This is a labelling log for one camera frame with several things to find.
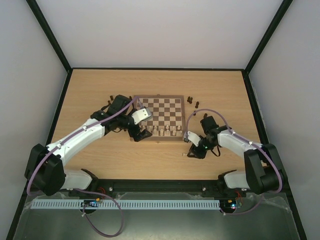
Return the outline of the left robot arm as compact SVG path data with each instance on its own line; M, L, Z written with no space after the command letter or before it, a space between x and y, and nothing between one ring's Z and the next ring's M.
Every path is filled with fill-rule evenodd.
M126 130L135 142L151 137L152 133L139 124L152 119L152 112L143 105L128 111L135 102L140 102L137 96L117 95L67 136L45 146L35 145L30 151L24 174L28 181L26 193L32 196L32 187L47 196L60 190L87 190L95 175L86 169L65 168L76 154L115 130Z

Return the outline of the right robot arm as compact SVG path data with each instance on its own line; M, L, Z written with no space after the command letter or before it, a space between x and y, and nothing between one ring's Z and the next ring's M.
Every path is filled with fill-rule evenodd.
M244 160L244 170L231 170L218 176L218 191L229 196L235 189L246 189L257 195L266 192L278 193L282 190L287 175L273 144L252 142L237 134L227 125L219 126L212 116L200 121L205 136L187 130L184 141L191 142L187 156L204 159L207 152L221 155L220 148L225 148Z

